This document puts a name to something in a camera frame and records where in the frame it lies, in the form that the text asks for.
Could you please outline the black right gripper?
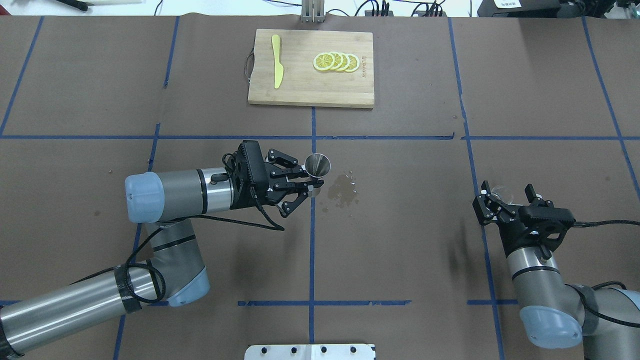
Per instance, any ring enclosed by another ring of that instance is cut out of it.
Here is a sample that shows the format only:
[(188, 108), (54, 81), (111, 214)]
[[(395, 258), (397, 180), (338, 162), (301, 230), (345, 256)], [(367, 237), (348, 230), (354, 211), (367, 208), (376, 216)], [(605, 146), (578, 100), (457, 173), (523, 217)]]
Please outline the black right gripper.
[(541, 251), (543, 258), (551, 258), (553, 252), (562, 244), (566, 230), (551, 233), (526, 228), (518, 215), (521, 207), (554, 208), (554, 203), (538, 194), (532, 184), (527, 184), (524, 192), (528, 205), (507, 203), (502, 195), (491, 190), (488, 181), (483, 181), (480, 193), (473, 199), (474, 214), (481, 226), (498, 226), (505, 256), (518, 249), (536, 248)]

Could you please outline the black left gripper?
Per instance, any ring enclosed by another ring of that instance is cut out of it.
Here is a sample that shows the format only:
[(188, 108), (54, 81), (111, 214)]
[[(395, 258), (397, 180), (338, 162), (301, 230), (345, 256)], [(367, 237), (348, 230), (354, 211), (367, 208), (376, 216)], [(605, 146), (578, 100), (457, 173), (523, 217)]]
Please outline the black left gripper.
[(265, 158), (259, 142), (244, 140), (229, 157), (229, 180), (232, 189), (231, 210), (274, 206), (282, 217), (288, 217), (306, 199), (320, 193), (324, 181), (275, 182), (271, 179), (308, 178), (309, 173), (297, 158), (271, 148)]

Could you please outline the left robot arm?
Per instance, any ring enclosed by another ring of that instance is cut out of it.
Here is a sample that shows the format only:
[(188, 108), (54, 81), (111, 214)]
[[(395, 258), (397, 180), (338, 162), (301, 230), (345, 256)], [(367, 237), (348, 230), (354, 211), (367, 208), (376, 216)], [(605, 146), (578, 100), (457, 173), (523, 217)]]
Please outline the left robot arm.
[[(144, 173), (151, 139), (1, 141), (1, 300), (22, 301), (123, 264), (147, 233), (128, 220), (125, 178)], [(27, 360), (240, 360), (254, 345), (308, 344), (301, 307), (245, 307), (266, 287), (306, 287), (306, 201), (286, 231), (194, 219), (211, 290), (182, 307), (143, 306), (25, 355)]]

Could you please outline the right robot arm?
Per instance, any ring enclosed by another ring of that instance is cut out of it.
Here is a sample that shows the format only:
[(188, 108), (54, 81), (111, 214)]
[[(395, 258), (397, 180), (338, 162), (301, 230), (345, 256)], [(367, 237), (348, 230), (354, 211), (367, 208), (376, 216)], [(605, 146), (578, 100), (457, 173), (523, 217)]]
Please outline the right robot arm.
[(567, 284), (554, 257), (572, 228), (606, 221), (576, 221), (571, 210), (542, 198), (532, 184), (526, 204), (506, 202), (486, 180), (472, 203), (478, 223), (496, 224), (526, 337), (537, 347), (583, 347), (586, 360), (640, 357), (639, 292), (620, 281)]

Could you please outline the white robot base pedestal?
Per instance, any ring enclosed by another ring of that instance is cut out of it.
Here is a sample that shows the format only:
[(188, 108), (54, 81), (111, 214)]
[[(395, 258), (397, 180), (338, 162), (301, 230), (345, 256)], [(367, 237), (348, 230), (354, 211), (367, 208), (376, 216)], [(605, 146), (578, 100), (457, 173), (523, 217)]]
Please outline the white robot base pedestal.
[(245, 360), (376, 360), (374, 344), (256, 344), (244, 353)]

